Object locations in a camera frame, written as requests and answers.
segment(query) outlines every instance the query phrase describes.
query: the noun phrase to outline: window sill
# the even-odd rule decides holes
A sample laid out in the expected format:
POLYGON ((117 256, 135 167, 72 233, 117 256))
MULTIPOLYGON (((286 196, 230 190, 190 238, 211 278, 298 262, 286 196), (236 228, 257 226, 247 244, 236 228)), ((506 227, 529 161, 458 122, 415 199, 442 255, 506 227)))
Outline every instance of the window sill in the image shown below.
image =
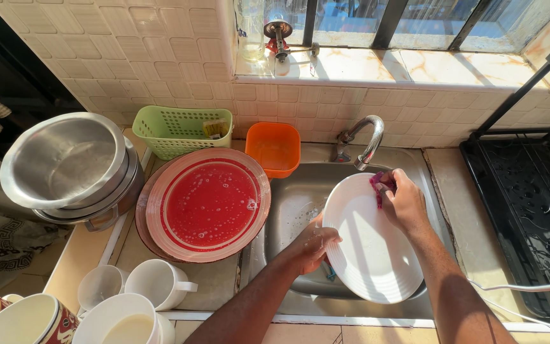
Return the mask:
MULTIPOLYGON (((512 93, 533 74, 534 70, 519 55, 322 48, 315 58, 311 58, 309 53, 293 53, 284 62, 276 61, 275 54, 269 50, 264 59, 257 62, 239 56, 235 80, 243 83, 512 93)), ((548 93, 549 89, 544 81, 534 87, 540 93, 548 93)))

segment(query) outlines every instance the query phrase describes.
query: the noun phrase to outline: green plastic basket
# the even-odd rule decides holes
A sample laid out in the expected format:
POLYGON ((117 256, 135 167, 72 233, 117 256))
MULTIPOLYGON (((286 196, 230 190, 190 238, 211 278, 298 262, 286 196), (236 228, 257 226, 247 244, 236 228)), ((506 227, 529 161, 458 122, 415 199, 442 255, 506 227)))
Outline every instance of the green plastic basket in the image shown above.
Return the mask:
POLYGON ((133 133, 160 159, 171 160, 180 155, 210 147, 230 147, 233 115, 226 109, 179 109, 149 105, 142 108, 133 121, 133 133), (223 138, 205 138, 203 122, 225 118, 229 132, 223 138))

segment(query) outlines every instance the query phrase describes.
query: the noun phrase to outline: dish drying rack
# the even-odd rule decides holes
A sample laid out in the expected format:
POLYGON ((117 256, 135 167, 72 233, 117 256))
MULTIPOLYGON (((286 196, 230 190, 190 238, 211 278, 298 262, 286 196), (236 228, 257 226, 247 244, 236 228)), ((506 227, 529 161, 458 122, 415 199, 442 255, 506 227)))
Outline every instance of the dish drying rack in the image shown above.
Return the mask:
MULTIPOLYGON (((492 129, 548 72, 547 63, 460 144, 516 285, 550 285, 550 128, 492 129)), ((520 291, 550 322, 550 291, 520 291)))

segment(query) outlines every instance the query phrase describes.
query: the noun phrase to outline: white plate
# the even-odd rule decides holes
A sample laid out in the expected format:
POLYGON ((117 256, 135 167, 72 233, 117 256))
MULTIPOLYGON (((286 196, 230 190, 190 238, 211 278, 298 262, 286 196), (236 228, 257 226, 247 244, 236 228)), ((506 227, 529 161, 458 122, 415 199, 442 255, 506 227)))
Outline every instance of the white plate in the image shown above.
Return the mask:
POLYGON ((328 196, 322 225, 338 229, 343 241, 330 243, 326 253, 351 291, 368 301, 394 304, 411 296, 424 275, 409 240, 377 209, 369 183, 374 175, 349 176, 328 196))

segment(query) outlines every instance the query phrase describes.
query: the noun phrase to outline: pink sponge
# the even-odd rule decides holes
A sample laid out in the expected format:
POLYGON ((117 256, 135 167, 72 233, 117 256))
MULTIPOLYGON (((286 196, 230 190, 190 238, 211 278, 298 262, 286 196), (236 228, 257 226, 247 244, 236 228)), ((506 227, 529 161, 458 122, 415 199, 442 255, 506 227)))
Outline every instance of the pink sponge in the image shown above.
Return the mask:
MULTIPOLYGON (((379 190, 376 188, 377 184, 380 183, 379 180, 381 179, 381 177, 383 177, 385 173, 383 172, 377 172, 376 175, 374 175, 372 178, 369 179, 369 182, 370 182, 370 185, 373 187, 373 190, 375 190, 375 192, 377 192, 377 207, 378 209, 382 209, 383 208, 383 200, 381 199, 381 192, 379 192, 379 190)), ((392 181, 388 181, 387 183, 382 183, 384 185, 386 185, 388 188, 390 189, 394 189, 394 184, 392 183, 392 181)))

